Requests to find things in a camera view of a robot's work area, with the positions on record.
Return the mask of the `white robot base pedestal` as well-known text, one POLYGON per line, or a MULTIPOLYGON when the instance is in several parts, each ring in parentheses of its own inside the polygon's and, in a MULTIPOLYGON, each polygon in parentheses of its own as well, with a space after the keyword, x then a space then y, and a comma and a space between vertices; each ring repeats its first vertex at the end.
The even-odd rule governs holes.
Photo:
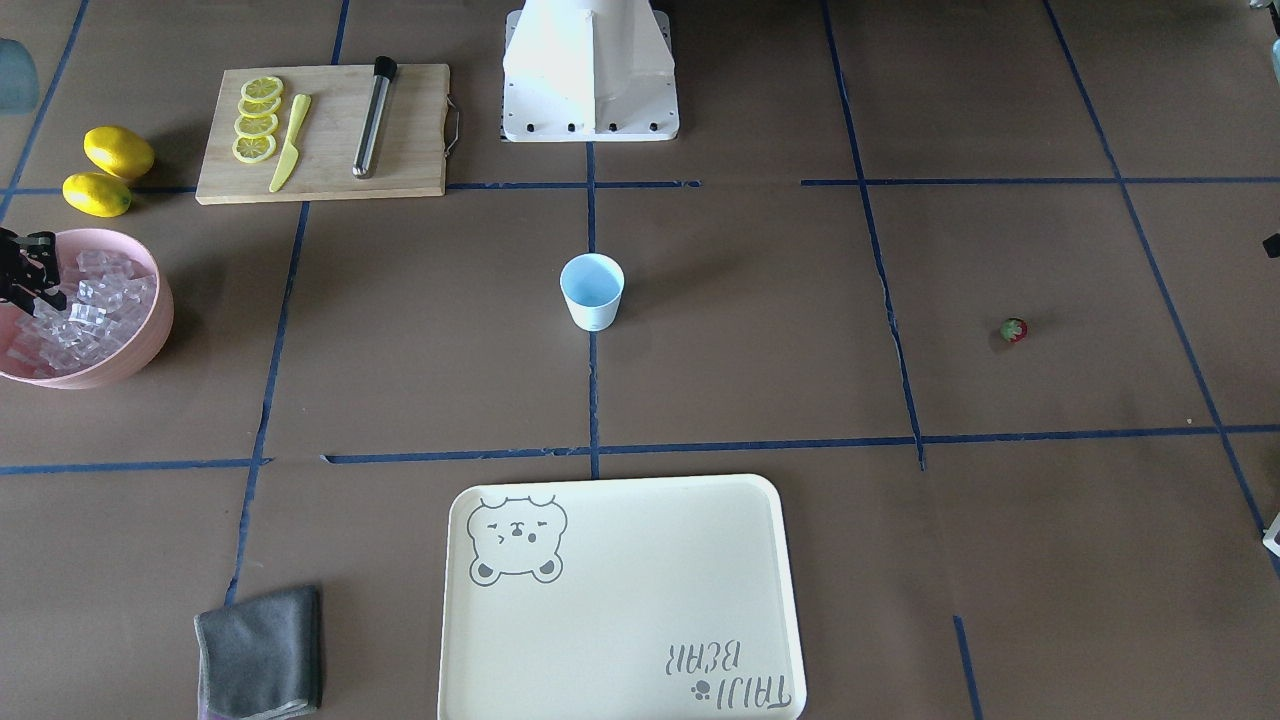
POLYGON ((526 1, 506 17, 502 65, 507 142, 678 137, 669 18, 649 1, 526 1))

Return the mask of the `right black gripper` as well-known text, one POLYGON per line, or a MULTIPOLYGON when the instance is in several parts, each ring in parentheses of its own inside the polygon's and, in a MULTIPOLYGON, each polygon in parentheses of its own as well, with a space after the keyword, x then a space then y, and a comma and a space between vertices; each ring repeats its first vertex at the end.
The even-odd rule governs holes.
POLYGON ((56 311, 67 310, 56 234, 41 231, 22 236, 1 228, 1 301, 33 316, 37 300, 56 311))

